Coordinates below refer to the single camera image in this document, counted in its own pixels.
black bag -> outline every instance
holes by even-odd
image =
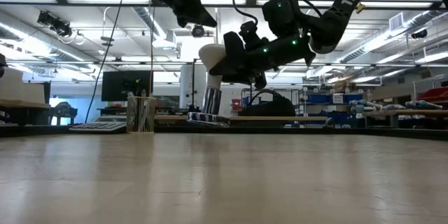
[[[272,101],[252,105],[253,100],[264,93],[271,94]],[[282,97],[278,92],[263,89],[252,97],[251,102],[238,113],[238,116],[295,116],[295,108],[289,99]]]

keyboard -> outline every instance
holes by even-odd
[[[126,132],[126,122],[91,122],[70,127],[74,132],[122,133]]]

ceiling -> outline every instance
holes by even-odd
[[[378,1],[440,1],[440,0],[378,0]],[[110,36],[112,32],[113,22],[115,21],[118,8],[112,7],[106,11],[104,21],[104,11],[106,7],[97,6],[30,6],[30,5],[0,5],[0,11],[10,16],[13,16],[24,22],[25,24],[39,29],[39,32],[44,32],[53,38],[57,38],[56,34],[47,28],[42,28],[36,23],[37,17],[40,11],[50,11],[63,20],[70,21],[71,28],[81,33],[85,37],[85,42],[82,45],[78,45],[75,40],[71,42],[69,46],[76,49],[79,52],[86,55],[102,60],[103,56],[100,51],[105,51],[106,47],[102,45],[104,41],[100,39],[101,36]],[[182,45],[182,49],[179,50],[164,50],[162,48],[153,48],[152,53],[155,56],[155,61],[158,62],[175,62],[175,61],[191,61],[197,57],[197,50],[208,43],[213,43],[215,40],[222,41],[222,36],[226,32],[234,31],[238,32],[239,27],[243,22],[248,21],[247,17],[238,14],[233,8],[207,8],[207,10],[213,16],[218,17],[218,28],[208,28],[212,34],[207,38],[192,38],[189,36],[190,27],[180,28],[177,25],[176,17],[169,8],[156,8],[155,9],[155,21],[165,31],[172,30],[177,34],[177,42]],[[263,19],[263,14],[260,8],[247,8],[242,9],[260,20],[258,25],[258,34],[260,36],[266,36],[269,40],[275,39],[275,36],[270,32],[267,23]],[[389,25],[389,19],[394,15],[400,13],[401,10],[364,10],[360,14],[353,14],[347,27],[344,36],[336,48],[336,52],[330,55],[319,55],[317,61],[321,62],[334,62],[340,55],[340,53],[348,50],[360,43],[364,43],[365,39],[380,32]],[[145,25],[142,19],[134,12],[130,7],[123,7],[120,11],[120,16],[117,21],[117,30],[113,37],[113,47],[110,48],[107,60],[114,60],[116,57],[121,57],[127,61],[149,61],[151,60],[151,36],[149,28]],[[441,32],[439,29],[435,29],[433,34]],[[73,39],[64,39],[65,42],[70,42]],[[394,41],[376,48],[375,53],[380,53],[380,57],[386,57],[393,55],[406,46],[405,38],[397,38]],[[363,57],[357,61],[365,60],[370,63],[371,58]],[[129,69],[147,69],[148,66],[120,66],[115,69],[129,70]],[[158,71],[179,71],[180,65],[170,66],[158,66]],[[303,76],[303,73],[307,72],[306,67],[288,67],[281,73],[297,73],[297,76]],[[155,81],[164,82],[167,74],[164,73],[160,77],[155,77]]]

computer monitor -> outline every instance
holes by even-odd
[[[108,71],[103,73],[103,88],[101,100],[103,102],[126,102],[127,94],[132,92],[134,96],[141,96],[145,90],[149,95],[149,86],[153,89],[150,79],[152,71]]]

security camera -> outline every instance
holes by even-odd
[[[200,38],[205,34],[205,30],[202,25],[196,24],[191,31],[191,35],[195,38]]]

